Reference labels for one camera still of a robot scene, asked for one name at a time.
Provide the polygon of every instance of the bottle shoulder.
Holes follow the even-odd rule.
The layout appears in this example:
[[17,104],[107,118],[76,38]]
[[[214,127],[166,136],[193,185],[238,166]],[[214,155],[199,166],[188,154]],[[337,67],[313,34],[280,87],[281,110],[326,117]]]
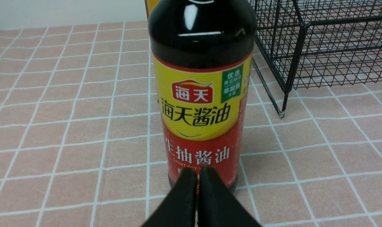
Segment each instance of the bottle shoulder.
[[[153,53],[174,64],[179,60],[169,55],[185,58],[184,64],[195,61],[192,67],[204,67],[198,62],[218,61],[221,55],[231,54],[228,62],[244,58],[252,50],[256,27],[246,0],[160,0],[149,17]],[[213,64],[227,63],[219,61]]]

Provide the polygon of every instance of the green label tag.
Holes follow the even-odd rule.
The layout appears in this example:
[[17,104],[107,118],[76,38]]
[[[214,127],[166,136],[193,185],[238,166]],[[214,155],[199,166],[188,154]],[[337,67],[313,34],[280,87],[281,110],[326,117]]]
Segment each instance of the green label tag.
[[244,64],[237,68],[223,71],[221,81],[221,103],[240,95],[243,66]]

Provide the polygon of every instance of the haitian soy sauce bottle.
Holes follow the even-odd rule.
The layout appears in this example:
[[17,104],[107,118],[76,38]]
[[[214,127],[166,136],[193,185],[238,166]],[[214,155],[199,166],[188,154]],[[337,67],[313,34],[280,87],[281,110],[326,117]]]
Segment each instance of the haitian soy sauce bottle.
[[171,185],[209,166],[234,191],[256,28],[246,0],[160,0],[149,16]]

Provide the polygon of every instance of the rack leg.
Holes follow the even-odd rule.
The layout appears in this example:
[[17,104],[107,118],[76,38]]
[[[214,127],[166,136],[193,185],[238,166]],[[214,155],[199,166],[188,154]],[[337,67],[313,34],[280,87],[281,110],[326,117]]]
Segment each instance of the rack leg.
[[254,58],[253,58],[253,62],[252,63],[253,63],[254,69],[257,71],[258,77],[261,80],[262,85],[265,88],[265,91],[268,94],[269,99],[271,100],[271,102],[273,104],[273,107],[275,108],[277,114],[279,115],[279,118],[283,118],[285,116],[285,114],[286,114],[286,103],[287,103],[287,99],[288,99],[289,93],[285,93],[285,98],[284,98],[284,101],[283,101],[282,111],[280,111],[279,107],[277,106],[275,98],[273,97],[271,91],[269,90],[269,88],[268,88],[268,86],[267,86],[267,84],[265,82],[265,79],[263,78],[260,70],[258,69],[257,63],[255,62]]

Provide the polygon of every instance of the table surface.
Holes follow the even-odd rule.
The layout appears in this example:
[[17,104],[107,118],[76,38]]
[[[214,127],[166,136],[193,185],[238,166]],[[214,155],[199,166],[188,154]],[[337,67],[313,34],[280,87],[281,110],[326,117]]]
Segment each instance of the table surface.
[[[280,90],[254,51],[268,86]],[[0,32],[0,227],[139,226],[169,191],[146,22]],[[252,71],[235,196],[266,227],[382,227],[382,82]]]

